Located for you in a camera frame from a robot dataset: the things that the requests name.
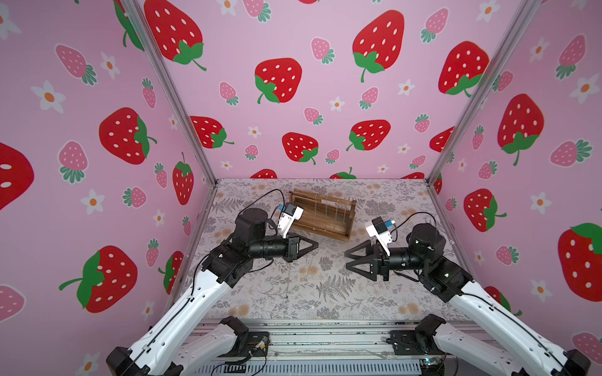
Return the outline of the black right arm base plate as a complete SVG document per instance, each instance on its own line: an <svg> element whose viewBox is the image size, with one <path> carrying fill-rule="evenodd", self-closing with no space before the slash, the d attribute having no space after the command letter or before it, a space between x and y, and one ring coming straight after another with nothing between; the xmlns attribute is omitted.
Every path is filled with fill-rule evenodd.
<svg viewBox="0 0 602 376"><path fill-rule="evenodd" d="M386 343L397 356L443 356L433 335L416 331L391 331Z"/></svg>

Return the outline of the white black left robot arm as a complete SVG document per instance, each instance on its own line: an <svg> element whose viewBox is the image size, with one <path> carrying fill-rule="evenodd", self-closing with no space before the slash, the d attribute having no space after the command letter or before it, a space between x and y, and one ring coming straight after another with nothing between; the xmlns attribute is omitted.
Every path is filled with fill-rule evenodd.
<svg viewBox="0 0 602 376"><path fill-rule="evenodd" d="M229 316L207 335L188 338L205 315L253 268L257 259L291 263L318 248L309 238L291 234L304 210L291 203L274 222L260 208L246 208L235 231L200 262L190 287L140 340L117 347L106 359L113 375L191 375L204 364L234 354L247 343L249 329Z"/></svg>

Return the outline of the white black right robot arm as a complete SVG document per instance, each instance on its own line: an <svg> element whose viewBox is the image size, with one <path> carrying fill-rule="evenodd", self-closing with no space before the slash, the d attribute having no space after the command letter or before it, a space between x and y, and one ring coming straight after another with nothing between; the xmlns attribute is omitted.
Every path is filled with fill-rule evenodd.
<svg viewBox="0 0 602 376"><path fill-rule="evenodd" d="M389 280L393 272L411 270L414 281L442 302L463 312L496 345L467 335L444 318L430 314L420 321L412 340L390 337L396 347L428 355L432 349L470 363L490 375L586 375L591 362L578 349L562 349L524 324L497 302L458 264L444 257L445 238L430 223L420 223L407 236L407 246L392 247L388 225L368 223L368 241L345 252L346 269L369 280Z"/></svg>

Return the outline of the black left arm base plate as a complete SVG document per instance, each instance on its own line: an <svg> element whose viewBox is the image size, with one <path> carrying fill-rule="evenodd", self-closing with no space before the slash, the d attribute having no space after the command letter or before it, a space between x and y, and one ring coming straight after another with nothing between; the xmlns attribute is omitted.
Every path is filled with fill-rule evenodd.
<svg viewBox="0 0 602 376"><path fill-rule="evenodd" d="M246 332L238 335L233 348L223 357L262 357L269 345L269 332Z"/></svg>

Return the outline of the wooden jewelry display stand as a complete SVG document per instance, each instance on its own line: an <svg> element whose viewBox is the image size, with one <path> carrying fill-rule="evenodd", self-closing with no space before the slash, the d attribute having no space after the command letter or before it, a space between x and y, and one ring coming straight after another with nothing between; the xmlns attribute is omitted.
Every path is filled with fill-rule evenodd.
<svg viewBox="0 0 602 376"><path fill-rule="evenodd" d="M289 192L293 205L304 210L293 228L315 233L337 241L348 242L356 216L356 200L294 190Z"/></svg>

